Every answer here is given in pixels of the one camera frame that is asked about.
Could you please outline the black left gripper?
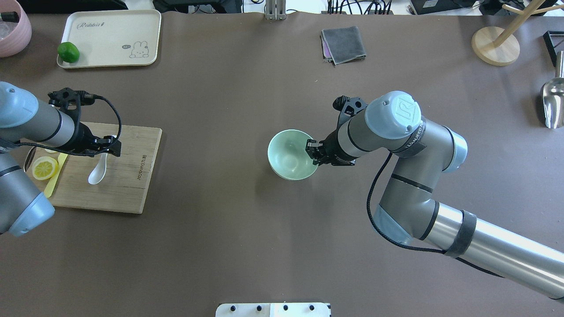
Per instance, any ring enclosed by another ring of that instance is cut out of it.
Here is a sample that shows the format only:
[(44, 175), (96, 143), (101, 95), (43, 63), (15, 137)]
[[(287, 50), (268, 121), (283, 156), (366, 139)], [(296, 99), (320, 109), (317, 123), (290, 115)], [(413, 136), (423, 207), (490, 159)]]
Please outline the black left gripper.
[(82, 106), (91, 106), (96, 100), (101, 100), (101, 96), (63, 88), (49, 92), (48, 97), (49, 104), (55, 108), (59, 120), (48, 138), (49, 147), (75, 156), (95, 156), (99, 153), (121, 156), (122, 143), (117, 136), (95, 136), (90, 128), (80, 121)]

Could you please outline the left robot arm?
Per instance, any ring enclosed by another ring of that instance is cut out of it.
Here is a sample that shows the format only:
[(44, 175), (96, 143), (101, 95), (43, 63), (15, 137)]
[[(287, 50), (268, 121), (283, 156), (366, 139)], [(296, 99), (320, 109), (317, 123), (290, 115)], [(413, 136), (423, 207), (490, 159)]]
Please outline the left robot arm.
[(20, 237), (55, 212), (54, 206), (12, 156), (21, 147), (43, 148), (71, 156), (121, 155), (122, 120), (115, 113), (115, 134), (96, 136), (82, 123), (82, 107), (97, 100), (115, 106), (104, 96), (63, 88), (48, 93), (43, 102), (31, 92), (8, 82), (0, 84), (1, 233)]

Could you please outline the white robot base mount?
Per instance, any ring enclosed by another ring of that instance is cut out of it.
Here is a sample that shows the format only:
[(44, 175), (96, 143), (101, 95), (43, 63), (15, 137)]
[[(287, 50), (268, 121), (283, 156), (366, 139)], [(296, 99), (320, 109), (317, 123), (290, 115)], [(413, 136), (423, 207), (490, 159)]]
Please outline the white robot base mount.
[(223, 303), (216, 317), (331, 317), (329, 303), (323, 302), (264, 302)]

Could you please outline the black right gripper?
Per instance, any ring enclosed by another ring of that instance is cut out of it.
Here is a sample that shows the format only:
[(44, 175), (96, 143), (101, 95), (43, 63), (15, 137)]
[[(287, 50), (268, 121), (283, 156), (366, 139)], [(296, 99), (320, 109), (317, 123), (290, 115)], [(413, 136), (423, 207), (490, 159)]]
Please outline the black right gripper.
[(308, 139), (305, 151), (312, 159), (313, 165), (320, 166), (331, 164), (333, 166), (354, 166), (355, 158), (348, 155), (338, 142), (338, 131), (340, 127), (356, 116), (360, 111), (367, 107), (367, 103), (362, 98), (351, 98), (340, 96), (333, 102), (333, 108), (340, 112), (337, 119), (337, 127), (326, 139), (317, 141)]

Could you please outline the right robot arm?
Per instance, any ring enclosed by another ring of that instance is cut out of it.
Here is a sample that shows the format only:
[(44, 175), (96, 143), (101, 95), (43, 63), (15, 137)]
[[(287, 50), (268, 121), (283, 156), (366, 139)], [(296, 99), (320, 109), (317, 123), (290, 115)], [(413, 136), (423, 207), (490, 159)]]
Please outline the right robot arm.
[(319, 167), (368, 166), (392, 154), (371, 196), (412, 239), (411, 249), (463, 259), (550, 299), (563, 301), (563, 149), (555, 136), (507, 124), (488, 127), (425, 116), (407, 92), (372, 102), (337, 98), (337, 126), (304, 148)]

